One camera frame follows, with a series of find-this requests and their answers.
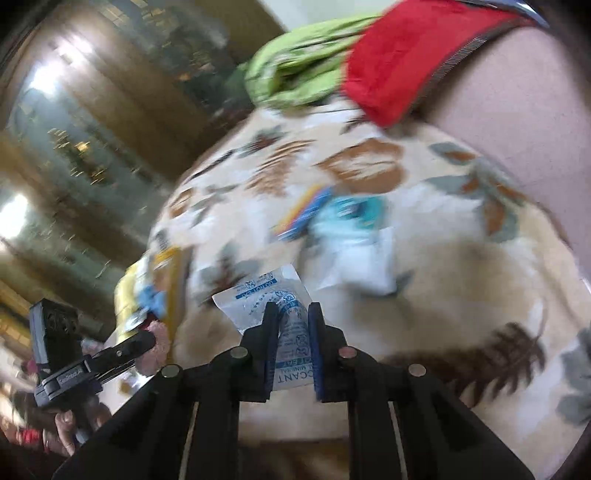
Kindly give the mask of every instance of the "red bag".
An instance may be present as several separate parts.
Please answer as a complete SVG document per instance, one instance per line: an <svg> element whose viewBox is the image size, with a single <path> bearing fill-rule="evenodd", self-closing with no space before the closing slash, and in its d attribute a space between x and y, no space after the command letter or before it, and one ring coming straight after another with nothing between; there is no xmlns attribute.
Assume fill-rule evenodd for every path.
<svg viewBox="0 0 591 480"><path fill-rule="evenodd" d="M405 0L354 46L343 90L371 120L388 127L486 40L519 25L531 21L455 0Z"/></svg>

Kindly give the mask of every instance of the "finger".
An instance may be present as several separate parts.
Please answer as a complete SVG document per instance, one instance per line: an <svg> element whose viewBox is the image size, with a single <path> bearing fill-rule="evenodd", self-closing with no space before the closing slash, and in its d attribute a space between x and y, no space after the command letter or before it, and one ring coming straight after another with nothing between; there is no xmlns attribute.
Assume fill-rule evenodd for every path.
<svg viewBox="0 0 591 480"><path fill-rule="evenodd" d="M69 456L66 448L54 433L48 430L43 430L43 439L46 450L57 453L58 455L62 455L64 457Z"/></svg>
<svg viewBox="0 0 591 480"><path fill-rule="evenodd" d="M109 407L104 403L99 403L99 406L96 409L96 426L99 428L102 427L111 417L112 415Z"/></svg>
<svg viewBox="0 0 591 480"><path fill-rule="evenodd" d="M68 452L68 455L74 455L76 445L74 444L73 431L76 427L74 414L71 411L58 413L56 415L57 434Z"/></svg>

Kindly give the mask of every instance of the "leaf pattern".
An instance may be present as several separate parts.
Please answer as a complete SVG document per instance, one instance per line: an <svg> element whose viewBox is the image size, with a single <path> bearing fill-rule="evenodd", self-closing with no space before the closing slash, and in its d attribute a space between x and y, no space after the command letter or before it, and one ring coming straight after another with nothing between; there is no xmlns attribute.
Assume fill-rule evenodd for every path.
<svg viewBox="0 0 591 480"><path fill-rule="evenodd" d="M451 151L453 155L458 156L457 150L451 150L458 147L449 142L434 144L430 148L438 153L449 154ZM527 198L513 185L512 180L489 160L478 158L473 163L472 171L467 175L433 177L426 182L448 195L458 195L471 200L482 199L477 213L490 240L501 243L513 240L518 235L518 216L510 206L522 206Z"/></svg>
<svg viewBox="0 0 591 480"><path fill-rule="evenodd" d="M486 197L478 212L486 235L494 242L506 242L517 236L517 215L496 198Z"/></svg>
<svg viewBox="0 0 591 480"><path fill-rule="evenodd" d="M489 385L493 385L493 400L507 385L509 394L515 393L520 379L524 379L528 386L534 376L534 365L537 363L542 371L546 357L540 335L532 338L521 325L507 323L480 347L440 353L406 353L390 357L386 363L398 367L424 365L448 384L457 396L473 385L469 405L474 407L483 400Z"/></svg>
<svg viewBox="0 0 591 480"><path fill-rule="evenodd" d="M232 155L234 155L234 152L235 152L235 150L228 150L220 158L218 158L217 160L214 160L213 163L211 163L211 165L208 165L203 170L198 171L197 173L194 173L193 175L191 175L187 181L196 179L196 178L200 177L201 175L207 173L208 171L210 171L214 167L217 167L220 163L226 161L228 158L230 158Z"/></svg>
<svg viewBox="0 0 591 480"><path fill-rule="evenodd" d="M197 304L213 303L216 293L232 288L245 277L256 275L258 260L236 261L236 245L228 242L220 251L216 264L199 272L203 289L195 296Z"/></svg>
<svg viewBox="0 0 591 480"><path fill-rule="evenodd" d="M556 410L565 421L580 425L591 419L591 326L577 338L579 346L560 355L564 379L577 392L561 398Z"/></svg>
<svg viewBox="0 0 591 480"><path fill-rule="evenodd" d="M441 142L429 146L429 148L454 165L468 165L478 156L465 148L456 145L454 142Z"/></svg>
<svg viewBox="0 0 591 480"><path fill-rule="evenodd" d="M226 200L225 194L231 192L236 187L238 187L238 185L227 185L225 187L215 187L212 185L208 186L206 188L206 192L209 194L209 196L200 200L192 207L192 210L197 212L197 214L195 215L195 219L193 220L193 225L191 227L203 222L209 213L209 210L211 210L214 205L224 202Z"/></svg>
<svg viewBox="0 0 591 480"><path fill-rule="evenodd" d="M246 157L263 148L275 144L285 136L285 132L281 130L281 125L273 128L264 128L259 130L252 140L239 149L240 157Z"/></svg>
<svg viewBox="0 0 591 480"><path fill-rule="evenodd" d="M368 138L316 166L336 176L351 193L380 194L394 190L404 180L403 154L398 144Z"/></svg>
<svg viewBox="0 0 591 480"><path fill-rule="evenodd" d="M285 196L285 178L298 155L307 151L312 143L314 140L295 140L277 147L267 161L259 166L246 188L259 194Z"/></svg>
<svg viewBox="0 0 591 480"><path fill-rule="evenodd" d="M340 134L341 135L348 134L355 127L358 127L359 125L363 125L363 124L369 124L369 123L371 123L371 120L367 117L367 115L365 115L365 113L362 113L361 115L358 115L358 116L354 116L353 118L351 118L345 122L345 126L340 131Z"/></svg>
<svg viewBox="0 0 591 480"><path fill-rule="evenodd" d="M473 174L433 177L426 181L437 187L438 190L442 190L450 195L462 195L468 199L480 199L484 197L484 191L480 188L480 182Z"/></svg>
<svg viewBox="0 0 591 480"><path fill-rule="evenodd" d="M170 247L170 241L168 240L168 233L165 229L160 229L154 234L152 241L156 242L156 251L163 252Z"/></svg>
<svg viewBox="0 0 591 480"><path fill-rule="evenodd" d="M177 197L170 203L170 207L168 208L170 218L176 218L186 212L189 209L189 203L192 196L192 188L183 190L181 193L179 193Z"/></svg>

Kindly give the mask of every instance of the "green fabric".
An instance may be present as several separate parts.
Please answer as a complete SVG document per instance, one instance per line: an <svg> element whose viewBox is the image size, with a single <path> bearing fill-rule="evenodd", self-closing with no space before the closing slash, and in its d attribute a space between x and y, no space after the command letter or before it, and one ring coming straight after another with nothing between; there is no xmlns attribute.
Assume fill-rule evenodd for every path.
<svg viewBox="0 0 591 480"><path fill-rule="evenodd" d="M348 51L379 17L329 20L271 40L248 64L245 84L252 103L283 109L337 90Z"/></svg>

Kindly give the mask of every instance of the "wall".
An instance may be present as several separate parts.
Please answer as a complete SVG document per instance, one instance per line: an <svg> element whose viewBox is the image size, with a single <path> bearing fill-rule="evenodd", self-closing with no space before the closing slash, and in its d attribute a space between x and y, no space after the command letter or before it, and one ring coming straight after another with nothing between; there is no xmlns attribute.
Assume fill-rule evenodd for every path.
<svg viewBox="0 0 591 480"><path fill-rule="evenodd" d="M16 390L32 392L35 390L35 384L20 372L20 364L21 359L7 349L4 341L0 339L0 383L8 382Z"/></svg>
<svg viewBox="0 0 591 480"><path fill-rule="evenodd" d="M381 12L394 0L259 0L267 11L286 29L349 17Z"/></svg>

